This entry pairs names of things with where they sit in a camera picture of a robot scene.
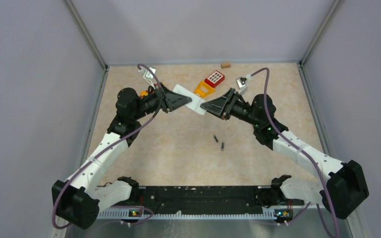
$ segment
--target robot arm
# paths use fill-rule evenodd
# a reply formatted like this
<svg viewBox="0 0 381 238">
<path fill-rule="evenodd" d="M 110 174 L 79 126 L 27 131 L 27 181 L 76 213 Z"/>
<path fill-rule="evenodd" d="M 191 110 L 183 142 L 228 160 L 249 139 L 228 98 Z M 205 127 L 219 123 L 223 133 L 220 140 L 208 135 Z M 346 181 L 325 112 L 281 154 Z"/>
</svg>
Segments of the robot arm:
<svg viewBox="0 0 381 238">
<path fill-rule="evenodd" d="M 319 171 L 326 181 L 336 216 L 340 219 L 347 218 L 369 196 L 361 166 L 355 161 L 344 163 L 332 158 L 300 140 L 274 118 L 276 108 L 269 96 L 266 97 L 266 100 L 270 116 L 278 130 L 300 149 L 291 146 L 272 128 L 264 108 L 263 94 L 256 95 L 250 105 L 244 101 L 241 94 L 230 88 L 223 96 L 202 103 L 200 107 L 223 120 L 234 116 L 251 124 L 254 127 L 254 135 L 260 144 L 290 157 L 298 165 L 318 177 L 312 162 L 302 151 L 307 152 L 318 165 Z M 277 188 L 287 199 L 301 199 L 323 204 L 328 211 L 330 210 L 323 187 L 319 182 L 282 176 L 274 179 L 271 187 Z"/>
<path fill-rule="evenodd" d="M 122 89 L 118 93 L 116 116 L 99 146 L 65 182 L 58 180 L 52 186 L 55 204 L 67 181 L 72 180 L 60 198 L 56 215 L 86 229 L 93 224 L 99 211 L 130 197 L 133 184 L 127 179 L 120 179 L 104 188 L 96 188 L 112 163 L 136 139 L 139 131 L 134 131 L 141 127 L 138 119 L 157 112 L 158 109 L 166 113 L 172 112 L 191 102 L 191 98 L 170 91 L 162 83 L 157 89 L 150 87 L 148 91 L 149 94 L 143 97 L 139 97 L 132 88 Z"/>
</svg>

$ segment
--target gray wall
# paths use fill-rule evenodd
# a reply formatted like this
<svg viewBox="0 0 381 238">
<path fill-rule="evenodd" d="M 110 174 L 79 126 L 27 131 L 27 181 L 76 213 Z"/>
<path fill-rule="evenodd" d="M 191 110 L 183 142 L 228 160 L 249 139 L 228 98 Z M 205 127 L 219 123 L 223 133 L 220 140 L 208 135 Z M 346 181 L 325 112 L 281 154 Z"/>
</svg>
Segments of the gray wall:
<svg viewBox="0 0 381 238">
<path fill-rule="evenodd" d="M 381 1 L 345 1 L 307 65 L 333 150 L 365 171 L 362 210 L 381 237 Z"/>
<path fill-rule="evenodd" d="M 296 61 L 333 0 L 74 0 L 108 64 Z"/>
<path fill-rule="evenodd" d="M 0 238 L 50 235 L 102 72 L 61 0 L 0 0 Z"/>
</svg>

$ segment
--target tabletop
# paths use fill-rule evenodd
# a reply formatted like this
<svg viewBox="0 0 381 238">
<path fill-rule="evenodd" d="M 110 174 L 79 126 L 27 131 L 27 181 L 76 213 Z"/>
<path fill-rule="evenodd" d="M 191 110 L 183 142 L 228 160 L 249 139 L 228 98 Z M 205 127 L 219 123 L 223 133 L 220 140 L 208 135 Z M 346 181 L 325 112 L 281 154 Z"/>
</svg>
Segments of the tabletop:
<svg viewBox="0 0 381 238">
<path fill-rule="evenodd" d="M 268 95 L 277 108 L 275 118 L 289 127 L 299 138 L 321 150 L 318 132 L 295 63 L 151 65 L 164 85 L 173 90 L 180 84 L 194 91 L 200 81 L 214 70 L 225 80 L 208 95 L 209 101 L 220 97 L 235 79 L 269 67 Z M 263 93 L 265 72 L 253 77 L 244 99 L 252 102 Z M 91 154 L 116 114 L 117 94 L 126 87 L 138 94 L 148 87 L 136 66 L 110 67 L 90 144 Z M 150 116 L 139 121 L 143 124 Z M 216 143 L 213 135 L 219 140 Z M 260 145 L 253 127 L 236 118 L 224 121 L 206 113 L 201 116 L 186 107 L 171 113 L 160 112 L 145 127 L 133 144 L 112 164 L 101 184 L 126 176 L 140 185 L 270 185 L 281 175 L 300 179 L 315 178 L 291 159 Z"/>
</svg>

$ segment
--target red block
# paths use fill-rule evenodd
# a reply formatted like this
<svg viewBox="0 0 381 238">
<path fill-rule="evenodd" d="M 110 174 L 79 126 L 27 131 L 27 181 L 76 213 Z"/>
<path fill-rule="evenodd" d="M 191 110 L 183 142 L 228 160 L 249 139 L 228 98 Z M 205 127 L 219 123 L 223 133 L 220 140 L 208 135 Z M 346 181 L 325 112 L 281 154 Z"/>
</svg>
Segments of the red block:
<svg viewBox="0 0 381 238">
<path fill-rule="evenodd" d="M 226 76 L 216 70 L 212 74 L 210 74 L 204 81 L 209 86 L 215 88 L 218 86 L 218 84 L 224 81 L 224 79 L 226 79 Z"/>
</svg>

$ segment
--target yellow object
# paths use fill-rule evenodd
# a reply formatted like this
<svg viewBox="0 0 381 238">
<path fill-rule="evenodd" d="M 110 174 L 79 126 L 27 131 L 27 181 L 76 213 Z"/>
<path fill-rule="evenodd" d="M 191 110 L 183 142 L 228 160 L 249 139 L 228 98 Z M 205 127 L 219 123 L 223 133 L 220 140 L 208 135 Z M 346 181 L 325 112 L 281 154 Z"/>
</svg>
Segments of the yellow object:
<svg viewBox="0 0 381 238">
<path fill-rule="evenodd" d="M 215 89 L 213 87 L 209 86 L 204 81 L 201 81 L 193 93 L 204 98 L 213 92 L 215 92 Z"/>
</svg>

